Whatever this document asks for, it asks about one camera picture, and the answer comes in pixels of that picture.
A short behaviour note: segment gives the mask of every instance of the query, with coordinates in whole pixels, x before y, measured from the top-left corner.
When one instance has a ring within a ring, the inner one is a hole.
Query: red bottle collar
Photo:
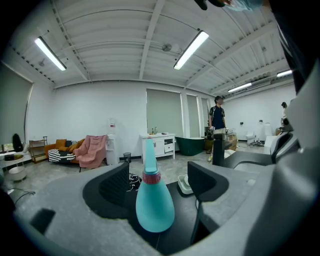
[[[148,175],[143,172],[142,180],[146,184],[157,184],[161,181],[161,174],[158,172],[157,174]]]

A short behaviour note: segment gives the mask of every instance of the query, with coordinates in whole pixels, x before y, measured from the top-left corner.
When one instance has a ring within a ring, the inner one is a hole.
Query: ceiling
[[[198,29],[209,38],[174,69]],[[34,43],[39,36],[65,71]],[[163,51],[167,44],[171,50]],[[268,9],[235,12],[208,4],[203,11],[193,0],[46,0],[17,28],[9,47],[55,88],[132,80],[230,97],[231,88],[261,78],[274,83],[277,72],[289,69]]]

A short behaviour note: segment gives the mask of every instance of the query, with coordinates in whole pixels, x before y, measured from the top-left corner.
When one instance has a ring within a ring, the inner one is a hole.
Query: white bucket
[[[9,174],[13,181],[21,181],[27,176],[24,166],[13,167],[9,170]]]

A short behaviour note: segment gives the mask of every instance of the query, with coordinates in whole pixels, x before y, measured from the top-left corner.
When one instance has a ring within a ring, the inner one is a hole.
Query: teal spray bottle
[[[175,208],[169,190],[157,167],[154,141],[146,140],[142,182],[135,202],[140,225],[149,232],[162,232],[175,220]]]

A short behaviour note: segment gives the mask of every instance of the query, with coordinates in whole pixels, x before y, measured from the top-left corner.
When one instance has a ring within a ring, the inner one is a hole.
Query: door
[[[154,154],[155,156],[160,156],[165,154],[165,141],[162,140],[154,140]]]

